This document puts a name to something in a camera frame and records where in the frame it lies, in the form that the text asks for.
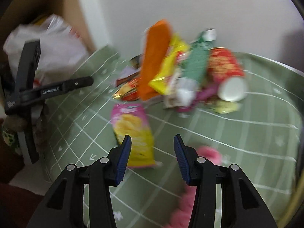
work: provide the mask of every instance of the pale yellow package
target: pale yellow package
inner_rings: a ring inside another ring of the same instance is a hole
[[[187,45],[177,33],[174,33],[166,56],[164,57],[161,70],[159,73],[149,82],[149,86],[161,95],[168,95],[167,86],[170,78],[172,77],[175,69],[176,57],[179,52],[185,53],[189,51],[189,45]]]
[[[127,166],[152,167],[154,160],[154,139],[144,108],[141,104],[117,104],[113,107],[111,124],[118,143],[129,135],[132,140]]]

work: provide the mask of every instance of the black robotic device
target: black robotic device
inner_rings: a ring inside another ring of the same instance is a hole
[[[36,104],[43,104],[47,98],[65,94],[72,90],[93,84],[92,77],[84,77],[33,88],[35,71],[38,67],[40,54],[40,40],[26,42],[24,44],[19,61],[15,89],[10,96],[6,97],[4,107],[7,115],[17,114],[27,121],[27,127],[24,130],[24,139],[32,163],[38,161],[39,154],[34,143],[31,107]]]
[[[213,165],[174,137],[174,150],[183,179],[197,186],[189,228],[213,228],[216,184],[222,185],[221,228],[277,228],[270,211],[241,168]],[[131,137],[91,166],[68,165],[37,207],[27,228],[84,228],[83,189],[89,184],[91,228],[116,228],[109,186],[123,180]]]

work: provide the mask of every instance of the gray wall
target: gray wall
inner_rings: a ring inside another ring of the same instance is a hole
[[[141,34],[166,18],[186,41],[216,28],[217,46],[304,70],[303,20],[291,0],[98,0],[110,41],[130,58]]]

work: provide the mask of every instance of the green patterned fabric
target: green patterned fabric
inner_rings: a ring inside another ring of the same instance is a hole
[[[239,111],[220,115],[199,104],[188,117],[163,109],[162,103],[146,107],[155,140],[156,169],[127,169],[124,181],[110,188],[118,228],[165,225],[178,206],[184,183],[173,150],[180,134],[186,145],[208,145],[223,156],[223,166],[239,164],[255,185],[276,220],[284,212],[293,188],[299,133],[302,127],[304,78],[259,56],[236,53],[246,71],[248,96]],[[45,166],[55,180],[66,165],[90,165],[116,146],[110,124],[116,89],[111,83],[128,61],[109,46],[95,52],[73,77],[92,75],[91,87],[47,101],[50,107],[49,147]],[[88,186],[84,194],[84,219],[89,221]],[[221,190],[217,189],[216,223],[220,227]]]

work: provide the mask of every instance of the orange package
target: orange package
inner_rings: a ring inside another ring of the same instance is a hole
[[[148,83],[159,73],[170,40],[171,28],[166,20],[160,20],[147,31],[146,49],[138,85],[138,93],[143,101],[159,95]]]

